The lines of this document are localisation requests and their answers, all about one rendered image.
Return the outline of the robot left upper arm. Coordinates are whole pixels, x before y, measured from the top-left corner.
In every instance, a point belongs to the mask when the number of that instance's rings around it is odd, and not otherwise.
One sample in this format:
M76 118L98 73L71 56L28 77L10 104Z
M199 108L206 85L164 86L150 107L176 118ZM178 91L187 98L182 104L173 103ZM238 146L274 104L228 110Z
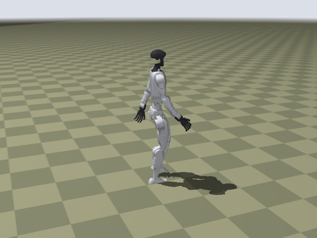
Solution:
M148 84L147 84L147 91L148 91L149 93L151 93L151 92L150 92L150 79L149 79Z

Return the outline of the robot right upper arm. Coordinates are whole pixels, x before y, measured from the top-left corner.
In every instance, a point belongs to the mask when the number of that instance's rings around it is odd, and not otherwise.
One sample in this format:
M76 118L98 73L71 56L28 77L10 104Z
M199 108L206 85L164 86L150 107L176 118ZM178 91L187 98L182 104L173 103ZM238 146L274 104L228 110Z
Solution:
M163 102L163 98L167 97L170 100L169 96L166 96L166 87L165 87L165 78L162 74L156 75L156 84L158 85L158 90L160 94L161 101Z

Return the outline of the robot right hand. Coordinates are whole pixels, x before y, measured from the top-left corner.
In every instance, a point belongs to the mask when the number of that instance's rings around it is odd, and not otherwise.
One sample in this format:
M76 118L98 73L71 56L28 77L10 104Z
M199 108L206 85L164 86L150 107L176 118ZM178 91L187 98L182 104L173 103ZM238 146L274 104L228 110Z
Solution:
M177 121L180 121L182 126L186 129L186 131L188 131L190 129L191 124L189 123L189 119L183 118L183 116L181 116L180 119L178 119L177 117L175 117L175 119Z

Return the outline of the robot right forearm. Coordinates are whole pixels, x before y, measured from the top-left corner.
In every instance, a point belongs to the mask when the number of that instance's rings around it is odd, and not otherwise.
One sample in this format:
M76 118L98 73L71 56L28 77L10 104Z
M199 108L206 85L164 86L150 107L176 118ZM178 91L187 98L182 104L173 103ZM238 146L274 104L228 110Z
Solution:
M172 117L177 117L178 119L181 118L181 114L179 114L177 110L175 110L173 104L170 103L170 100L167 97L163 98L163 104L165 108L168 109Z

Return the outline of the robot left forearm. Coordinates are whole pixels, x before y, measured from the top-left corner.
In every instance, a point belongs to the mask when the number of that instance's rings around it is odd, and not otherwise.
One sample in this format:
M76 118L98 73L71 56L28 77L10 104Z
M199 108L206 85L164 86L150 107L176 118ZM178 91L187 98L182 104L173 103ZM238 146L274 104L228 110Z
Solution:
M144 106L145 106L146 103L148 102L148 99L149 99L150 95L151 95L151 94L147 91L147 89L145 89L144 95L143 95L143 98L142 98L141 104L140 104L140 107L141 107L141 108L144 108Z

